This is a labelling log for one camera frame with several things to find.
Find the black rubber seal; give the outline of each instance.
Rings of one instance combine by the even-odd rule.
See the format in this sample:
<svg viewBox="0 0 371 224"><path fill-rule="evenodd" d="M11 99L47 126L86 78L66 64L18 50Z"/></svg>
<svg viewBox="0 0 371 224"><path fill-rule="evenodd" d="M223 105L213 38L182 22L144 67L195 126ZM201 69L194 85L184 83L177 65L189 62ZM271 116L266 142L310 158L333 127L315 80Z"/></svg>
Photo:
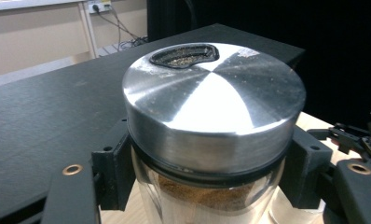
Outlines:
<svg viewBox="0 0 371 224"><path fill-rule="evenodd" d="M287 149L283 150L272 161L258 167L257 169L233 173L233 174L207 174L199 172L185 172L181 167L168 164L164 161L158 161L146 154L132 140L133 149L138 157L152 170L178 183L199 188L225 189L243 186L252 183L255 180L268 175L276 169L284 159Z"/></svg>
<svg viewBox="0 0 371 224"><path fill-rule="evenodd" d="M188 44L163 49L150 57L155 65L184 69L197 63L214 62L220 58L218 49L210 44Z"/></svg>

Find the power strip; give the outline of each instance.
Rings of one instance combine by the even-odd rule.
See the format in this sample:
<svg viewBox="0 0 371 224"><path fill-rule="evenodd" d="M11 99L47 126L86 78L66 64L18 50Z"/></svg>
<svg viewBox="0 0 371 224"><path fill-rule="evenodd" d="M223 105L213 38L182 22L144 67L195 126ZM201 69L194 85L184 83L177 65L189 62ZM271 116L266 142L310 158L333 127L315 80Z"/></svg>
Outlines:
<svg viewBox="0 0 371 224"><path fill-rule="evenodd" d="M108 11L111 7L111 1L110 0L89 0L88 1L88 10L89 13L96 13L96 11L93 9L93 6L97 6L99 8L99 12Z"/></svg>

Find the jar lid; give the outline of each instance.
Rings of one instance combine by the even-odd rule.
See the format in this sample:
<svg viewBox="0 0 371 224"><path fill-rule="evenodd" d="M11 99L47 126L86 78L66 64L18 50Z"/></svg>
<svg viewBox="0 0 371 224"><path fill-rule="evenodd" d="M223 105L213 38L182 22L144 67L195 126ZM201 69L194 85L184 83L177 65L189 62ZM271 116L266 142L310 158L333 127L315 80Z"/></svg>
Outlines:
<svg viewBox="0 0 371 224"><path fill-rule="evenodd" d="M283 158L305 103L293 69L228 44L160 49L126 72L131 138L160 169L222 180L271 169Z"/></svg>

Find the silver lid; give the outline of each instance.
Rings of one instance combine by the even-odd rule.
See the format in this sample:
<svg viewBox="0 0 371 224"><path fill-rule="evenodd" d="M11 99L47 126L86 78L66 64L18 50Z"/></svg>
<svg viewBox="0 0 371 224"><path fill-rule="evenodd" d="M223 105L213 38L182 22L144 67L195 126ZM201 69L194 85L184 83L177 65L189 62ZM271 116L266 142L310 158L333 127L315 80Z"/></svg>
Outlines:
<svg viewBox="0 0 371 224"><path fill-rule="evenodd" d="M195 46L217 50L219 59L198 63ZM153 64L160 56L168 66ZM182 68L171 67L176 63ZM123 91L134 143L152 160L206 175L253 172L277 160L306 97L285 63L253 49L203 43L145 55L128 69Z"/></svg>

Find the jar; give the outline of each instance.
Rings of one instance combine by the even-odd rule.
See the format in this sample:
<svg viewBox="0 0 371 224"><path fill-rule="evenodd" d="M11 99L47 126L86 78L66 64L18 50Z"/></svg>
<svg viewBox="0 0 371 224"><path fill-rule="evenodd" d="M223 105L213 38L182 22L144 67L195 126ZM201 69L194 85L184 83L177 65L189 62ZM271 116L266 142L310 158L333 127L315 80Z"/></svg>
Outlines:
<svg viewBox="0 0 371 224"><path fill-rule="evenodd" d="M286 64L240 46L149 53L123 79L132 161L151 223L257 223L305 102Z"/></svg>

